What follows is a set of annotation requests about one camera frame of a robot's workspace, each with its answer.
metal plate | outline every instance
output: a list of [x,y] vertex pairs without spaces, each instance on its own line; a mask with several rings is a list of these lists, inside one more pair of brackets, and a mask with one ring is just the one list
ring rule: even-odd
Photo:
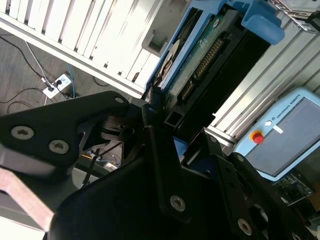
[[320,94],[320,36],[304,32],[283,12],[285,38],[270,46],[242,83],[214,114],[208,127],[241,139],[281,95],[304,86]]

green circuit board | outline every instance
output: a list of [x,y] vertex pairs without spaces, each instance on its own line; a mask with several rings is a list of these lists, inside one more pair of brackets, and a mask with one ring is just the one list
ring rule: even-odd
[[197,68],[202,64],[203,59],[206,57],[206,54],[212,45],[226,28],[226,25],[230,24],[227,22],[231,23],[231,19],[226,19],[226,17],[223,15],[216,15],[214,19],[208,23],[201,37],[191,50],[184,64],[181,66],[179,72],[176,74],[174,80],[170,84],[170,87],[165,95],[166,104],[171,102],[172,99],[179,94],[188,80],[193,76]]

gray floor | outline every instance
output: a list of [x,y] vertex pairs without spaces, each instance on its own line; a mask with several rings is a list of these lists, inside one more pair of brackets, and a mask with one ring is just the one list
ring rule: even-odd
[[[41,73],[37,63],[33,59],[32,55],[30,54],[26,43],[14,36],[14,35],[7,35],[8,32],[0,29],[0,36],[5,38],[6,40],[10,41],[11,43],[18,46],[26,56],[28,62],[31,66],[38,72]],[[33,52],[35,53],[36,57],[43,65],[47,72],[46,76],[49,81],[53,82],[56,80],[60,75],[63,73],[68,72],[67,63],[50,55],[49,53],[30,45]],[[106,87],[101,87],[96,85],[93,82],[93,77],[82,70],[71,67],[74,74],[74,84],[76,93],[79,96],[90,95],[102,91],[113,90],[116,92],[121,92],[117,88],[109,85]],[[21,90],[26,88],[39,88],[45,89],[46,85],[41,81],[41,79],[30,69],[27,65],[26,61],[24,60],[22,54],[19,52],[18,49],[11,46],[10,44],[6,43],[2,39],[0,39],[0,81],[1,81],[1,88],[0,88],[0,101],[6,102],[7,100],[14,97],[18,94]],[[105,85],[106,83],[100,80],[97,80],[100,84]],[[126,93],[123,93],[124,97],[129,98]],[[66,99],[61,95],[58,94],[54,97],[54,101],[61,102],[65,101]],[[32,105],[33,107],[40,107],[45,102],[45,96],[38,91],[35,90],[27,90],[21,93],[18,97],[14,100],[10,101],[9,103],[2,104],[0,103],[0,116],[7,114],[8,105],[14,101],[24,101]],[[19,111],[23,111],[28,109],[28,107],[24,106],[21,103],[14,103],[11,105],[9,112],[15,113]]]

wire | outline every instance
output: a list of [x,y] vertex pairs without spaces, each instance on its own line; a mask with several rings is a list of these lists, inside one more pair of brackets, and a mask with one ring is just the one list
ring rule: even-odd
[[56,89],[58,89],[59,93],[61,93],[61,95],[64,96],[64,98],[65,98],[66,100],[69,99],[69,98],[66,97],[66,95],[65,95],[62,91],[60,91],[60,89],[58,88],[58,86],[56,86]]
[[33,56],[36,64],[38,64],[38,66],[39,66],[39,68],[40,68],[40,70],[41,70],[41,72],[42,72],[42,75],[43,75],[43,77],[44,77],[44,80],[45,80],[46,83],[49,85],[48,87],[50,87],[50,86],[51,86],[51,83],[48,81],[48,79],[47,79],[47,77],[46,77],[46,74],[45,74],[45,72],[44,72],[44,69],[42,68],[40,62],[38,61],[37,57],[35,56],[34,52],[33,52],[32,49],[31,49],[31,47],[29,46],[29,43],[27,43],[27,41],[25,41],[25,44],[26,44],[26,46],[28,47],[31,55]]
[[112,158],[114,158],[117,162],[121,162],[121,158],[113,153],[107,152],[106,154],[108,154],[109,156],[111,156]]
[[108,150],[104,151],[103,153],[100,154],[100,156],[102,157],[103,155],[109,153],[111,150],[115,149],[116,147],[118,147],[120,144],[122,144],[122,141],[121,142],[118,142],[116,145],[110,147]]
[[94,76],[92,76],[92,79],[93,79],[93,82],[100,87],[108,87],[109,86],[108,83],[106,83],[105,85],[98,83],[97,79]]
[[70,77],[71,77],[71,82],[72,82],[72,90],[73,90],[73,98],[76,97],[76,88],[75,88],[75,80],[74,80],[74,75],[72,74],[72,71],[71,71],[71,68],[70,68],[70,65],[69,63],[66,64],[67,67],[68,67],[68,70],[69,70],[69,74],[70,74]]
[[24,52],[23,52],[17,45],[11,43],[10,41],[6,40],[6,39],[5,39],[4,37],[2,37],[2,36],[0,36],[0,39],[3,40],[3,41],[5,41],[7,44],[10,44],[11,46],[15,47],[16,49],[18,49],[19,52],[22,54],[22,56],[23,56],[26,64],[31,68],[31,70],[32,70],[36,75],[38,75],[40,78],[43,77],[43,76],[41,76],[41,74],[39,74],[39,73],[30,65],[30,63],[28,62],[28,60],[27,60]]
[[93,159],[92,157],[90,157],[90,156],[87,156],[87,155],[81,155],[81,157],[84,157],[84,158],[87,158],[87,159]]
[[34,107],[30,104],[30,103],[27,103],[26,101],[13,101],[9,104],[8,108],[6,109],[6,113],[9,114],[9,109],[10,107],[13,105],[13,104],[22,104],[22,105],[25,105],[27,106],[28,108],[30,109],[33,109]]
[[89,178],[91,176],[91,173],[94,169],[94,166],[96,164],[96,161],[97,161],[97,158],[99,157],[99,152],[100,152],[100,148],[97,148],[94,152],[95,156],[92,158],[92,161],[90,163],[90,166],[89,166],[89,169],[88,169],[88,172],[86,173],[85,177],[84,177],[84,180],[82,182],[82,188],[87,186],[90,182],[89,182]]
[[45,95],[45,94],[41,91],[41,89],[36,88],[36,87],[30,87],[30,88],[23,89],[22,91],[20,91],[20,92],[17,93],[14,97],[12,97],[11,99],[9,99],[9,100],[7,100],[7,101],[0,101],[0,104],[7,104],[7,103],[11,102],[13,99],[15,99],[16,97],[18,97],[20,94],[22,94],[23,92],[25,92],[25,91],[27,91],[27,90],[35,90],[35,91],[38,91],[38,92],[42,93],[43,95]]

power strip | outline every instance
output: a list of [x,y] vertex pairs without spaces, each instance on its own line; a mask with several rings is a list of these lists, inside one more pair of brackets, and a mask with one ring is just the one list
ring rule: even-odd
[[54,86],[55,84],[52,84],[52,91],[50,91],[48,87],[42,91],[49,99],[52,99],[55,95],[59,94],[63,89],[65,89],[69,84],[71,84],[71,80],[65,74],[62,74],[54,82],[57,83],[57,81],[59,80],[61,81],[61,84],[58,85],[58,89]]

